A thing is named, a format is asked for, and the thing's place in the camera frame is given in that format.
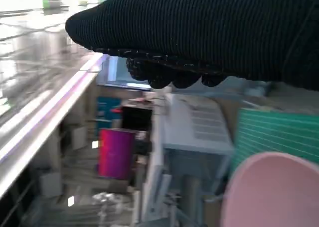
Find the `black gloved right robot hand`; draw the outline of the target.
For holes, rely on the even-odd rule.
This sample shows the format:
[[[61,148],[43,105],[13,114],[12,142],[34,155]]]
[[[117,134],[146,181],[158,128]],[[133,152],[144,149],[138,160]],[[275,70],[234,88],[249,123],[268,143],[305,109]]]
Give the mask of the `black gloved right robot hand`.
[[[106,0],[69,17],[77,44],[154,89],[233,76],[319,89],[319,0]]]

